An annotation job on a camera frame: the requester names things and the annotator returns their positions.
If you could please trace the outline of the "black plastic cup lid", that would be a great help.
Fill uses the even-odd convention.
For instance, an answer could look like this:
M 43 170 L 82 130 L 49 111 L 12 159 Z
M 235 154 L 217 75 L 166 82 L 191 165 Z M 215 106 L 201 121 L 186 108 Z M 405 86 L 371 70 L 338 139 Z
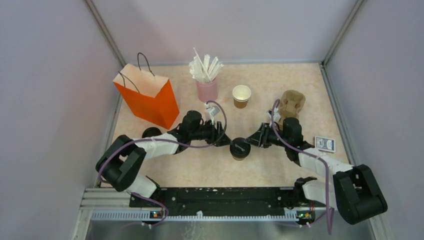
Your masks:
M 245 138 L 237 137 L 232 140 L 229 151 L 232 156 L 247 157 L 251 152 L 251 145 L 244 142 Z

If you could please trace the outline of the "brown paper coffee cup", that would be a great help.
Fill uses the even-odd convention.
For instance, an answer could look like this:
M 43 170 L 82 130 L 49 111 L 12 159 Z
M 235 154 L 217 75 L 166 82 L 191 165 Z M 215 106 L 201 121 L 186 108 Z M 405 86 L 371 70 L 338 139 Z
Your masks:
M 243 161 L 246 157 L 245 156 L 232 156 L 232 158 L 236 161 Z

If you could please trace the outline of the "orange paper bag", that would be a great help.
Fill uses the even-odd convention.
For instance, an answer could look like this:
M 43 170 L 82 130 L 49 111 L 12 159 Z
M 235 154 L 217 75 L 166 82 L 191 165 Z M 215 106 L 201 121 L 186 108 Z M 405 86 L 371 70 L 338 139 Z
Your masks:
M 137 66 L 128 63 L 112 82 L 140 119 L 169 130 L 180 114 L 170 79 L 153 73 L 142 52 L 137 53 Z

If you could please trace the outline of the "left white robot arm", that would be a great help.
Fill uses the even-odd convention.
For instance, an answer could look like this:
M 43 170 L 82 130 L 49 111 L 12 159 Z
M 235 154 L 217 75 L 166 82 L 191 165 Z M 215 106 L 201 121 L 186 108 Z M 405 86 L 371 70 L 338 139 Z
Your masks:
M 141 139 L 120 135 L 97 162 L 95 170 L 117 192 L 141 196 L 147 206 L 154 207 L 161 198 L 159 185 L 139 174 L 142 163 L 164 155 L 179 154 L 190 148 L 192 141 L 205 141 L 208 147 L 232 143 L 220 121 L 203 120 L 200 112 L 190 110 L 176 128 L 166 133 Z

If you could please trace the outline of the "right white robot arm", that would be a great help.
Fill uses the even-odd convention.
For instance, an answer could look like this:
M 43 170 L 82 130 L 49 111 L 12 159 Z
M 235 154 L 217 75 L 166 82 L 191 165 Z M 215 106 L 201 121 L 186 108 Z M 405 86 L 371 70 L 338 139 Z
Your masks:
M 299 206 L 307 206 L 311 201 L 329 204 L 351 225 L 388 210 L 371 168 L 365 164 L 342 163 L 319 151 L 304 140 L 302 126 L 296 118 L 284 119 L 282 127 L 262 123 L 245 142 L 260 148 L 283 147 L 290 161 L 325 178 L 323 182 L 314 177 L 298 179 L 293 200 Z

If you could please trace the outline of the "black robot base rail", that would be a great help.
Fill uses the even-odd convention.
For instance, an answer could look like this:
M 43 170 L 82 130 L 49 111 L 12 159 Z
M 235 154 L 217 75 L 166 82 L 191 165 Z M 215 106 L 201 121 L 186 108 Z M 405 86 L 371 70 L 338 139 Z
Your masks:
M 144 200 L 132 195 L 131 208 L 153 208 L 163 204 L 173 217 L 283 216 L 290 210 L 311 208 L 311 201 L 300 199 L 293 187 L 168 187 Z

